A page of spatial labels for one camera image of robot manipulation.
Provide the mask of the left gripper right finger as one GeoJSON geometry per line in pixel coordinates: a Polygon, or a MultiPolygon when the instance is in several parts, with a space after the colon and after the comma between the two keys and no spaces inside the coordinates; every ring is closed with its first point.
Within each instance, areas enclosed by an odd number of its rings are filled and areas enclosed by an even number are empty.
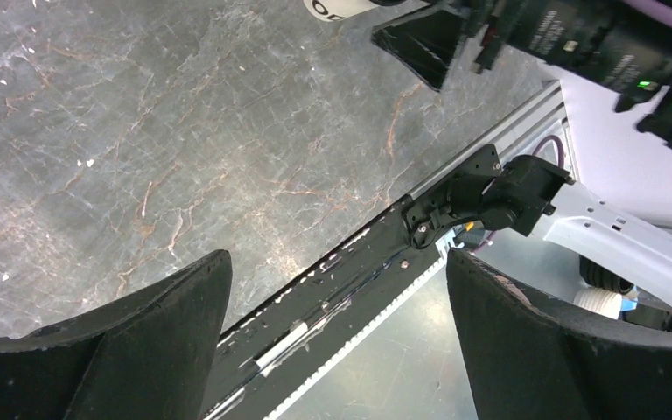
{"type": "Polygon", "coordinates": [[[481,419],[672,419],[672,332],[610,319],[448,255],[452,316],[481,419]]]}

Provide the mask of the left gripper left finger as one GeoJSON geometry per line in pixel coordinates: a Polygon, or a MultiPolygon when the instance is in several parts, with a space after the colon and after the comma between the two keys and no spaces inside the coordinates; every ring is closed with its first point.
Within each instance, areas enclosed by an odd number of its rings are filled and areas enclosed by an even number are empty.
{"type": "Polygon", "coordinates": [[[0,338],[0,419],[196,419],[232,262],[216,250],[162,281],[19,339],[0,338]]]}

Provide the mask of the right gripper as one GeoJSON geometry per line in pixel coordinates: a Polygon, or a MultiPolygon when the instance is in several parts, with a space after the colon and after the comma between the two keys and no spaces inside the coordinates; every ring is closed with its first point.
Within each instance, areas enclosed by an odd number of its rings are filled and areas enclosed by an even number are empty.
{"type": "Polygon", "coordinates": [[[616,93],[672,92],[672,28],[624,1],[429,4],[377,25],[370,40],[438,92],[466,33],[481,29],[480,70],[509,46],[616,93]]]}

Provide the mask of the white paper coffee cup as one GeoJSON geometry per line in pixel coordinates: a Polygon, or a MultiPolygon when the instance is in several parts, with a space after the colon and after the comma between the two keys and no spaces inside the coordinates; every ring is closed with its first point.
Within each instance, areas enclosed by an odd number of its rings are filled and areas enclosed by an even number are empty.
{"type": "Polygon", "coordinates": [[[338,22],[376,8],[396,7],[405,0],[304,0],[304,7],[318,20],[338,22]]]}

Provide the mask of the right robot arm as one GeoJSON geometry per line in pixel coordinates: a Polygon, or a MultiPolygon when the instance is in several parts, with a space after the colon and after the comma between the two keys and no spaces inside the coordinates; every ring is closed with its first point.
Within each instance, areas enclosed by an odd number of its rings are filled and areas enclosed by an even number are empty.
{"type": "MultiPolygon", "coordinates": [[[[616,112],[665,95],[637,130],[672,150],[672,1],[431,1],[376,26],[372,42],[430,88],[480,37],[473,70],[509,46],[618,95],[616,112]]],[[[490,175],[451,175],[408,217],[414,246],[427,232],[476,221],[570,249],[672,307],[672,234],[608,204],[569,173],[521,155],[490,175]]]]}

